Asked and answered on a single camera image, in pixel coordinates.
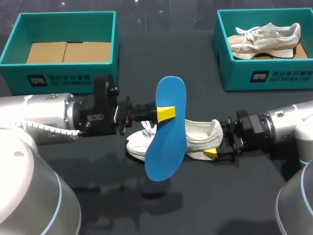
white cable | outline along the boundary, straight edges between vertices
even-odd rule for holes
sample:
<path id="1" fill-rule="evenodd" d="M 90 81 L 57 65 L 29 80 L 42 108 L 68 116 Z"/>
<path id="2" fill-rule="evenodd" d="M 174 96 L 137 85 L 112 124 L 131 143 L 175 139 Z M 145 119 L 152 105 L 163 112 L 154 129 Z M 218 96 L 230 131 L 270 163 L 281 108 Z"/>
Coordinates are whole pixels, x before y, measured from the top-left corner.
<path id="1" fill-rule="evenodd" d="M 65 135 L 65 136 L 70 136 L 70 137 L 77 137 L 78 133 L 80 132 L 78 130 L 65 130 L 65 129 L 55 128 L 52 126 L 42 125 L 42 124 L 35 123 L 32 121 L 11 121 L 10 125 L 21 126 L 21 127 L 33 127 L 33 128 L 41 129 L 44 131 L 49 131 L 53 134 L 60 134 L 60 135 Z"/>

white sneaker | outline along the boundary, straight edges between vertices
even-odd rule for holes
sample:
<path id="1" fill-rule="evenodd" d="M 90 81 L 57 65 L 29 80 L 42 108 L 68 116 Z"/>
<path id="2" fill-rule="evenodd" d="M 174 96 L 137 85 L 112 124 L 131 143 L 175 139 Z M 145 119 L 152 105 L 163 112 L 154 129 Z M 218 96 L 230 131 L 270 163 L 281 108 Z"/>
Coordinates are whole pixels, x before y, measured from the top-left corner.
<path id="1" fill-rule="evenodd" d="M 133 157 L 144 161 L 146 151 L 152 142 L 157 126 L 151 127 L 148 121 L 141 122 L 145 128 L 130 135 L 126 149 Z M 223 130 L 217 120 L 212 122 L 195 122 L 185 120 L 187 150 L 186 154 L 198 160 L 213 160 L 204 155 L 204 151 L 219 147 L 223 139 Z"/>
<path id="2" fill-rule="evenodd" d="M 249 60 L 266 53 L 279 58 L 292 58 L 293 49 L 300 41 L 300 25 L 276 27 L 269 23 L 247 31 L 236 28 L 238 35 L 230 36 L 228 42 L 234 57 Z"/>

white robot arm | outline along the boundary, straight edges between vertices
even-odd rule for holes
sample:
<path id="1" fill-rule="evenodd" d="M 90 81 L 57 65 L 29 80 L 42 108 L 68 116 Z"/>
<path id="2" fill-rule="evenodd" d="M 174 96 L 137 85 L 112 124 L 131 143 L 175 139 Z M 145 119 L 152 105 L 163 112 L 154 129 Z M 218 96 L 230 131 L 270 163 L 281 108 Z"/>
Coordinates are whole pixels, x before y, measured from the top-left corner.
<path id="1" fill-rule="evenodd" d="M 21 128 L 0 128 L 0 235 L 77 235 L 79 202 Z"/>

insole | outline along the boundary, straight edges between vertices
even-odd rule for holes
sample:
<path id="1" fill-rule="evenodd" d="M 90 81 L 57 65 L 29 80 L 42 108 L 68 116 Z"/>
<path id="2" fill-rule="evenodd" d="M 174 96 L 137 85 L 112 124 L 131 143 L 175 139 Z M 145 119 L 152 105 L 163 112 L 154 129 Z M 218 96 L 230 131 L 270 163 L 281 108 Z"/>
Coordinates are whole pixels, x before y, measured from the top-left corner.
<path id="1" fill-rule="evenodd" d="M 145 168 L 153 181 L 170 178 L 181 164 L 186 148 L 186 87 L 179 77 L 163 78 L 156 89 L 156 106 L 175 106 L 176 116 L 157 125 L 145 156 Z"/>

shoe heel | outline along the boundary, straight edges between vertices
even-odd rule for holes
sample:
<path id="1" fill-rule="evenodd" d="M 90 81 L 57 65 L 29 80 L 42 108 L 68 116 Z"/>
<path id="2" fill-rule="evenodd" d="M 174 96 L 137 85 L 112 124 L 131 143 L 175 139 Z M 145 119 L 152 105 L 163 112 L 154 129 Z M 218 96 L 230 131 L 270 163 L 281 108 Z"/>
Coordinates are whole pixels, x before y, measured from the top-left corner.
<path id="1" fill-rule="evenodd" d="M 269 54 L 278 58 L 293 58 L 293 49 L 272 50 Z"/>

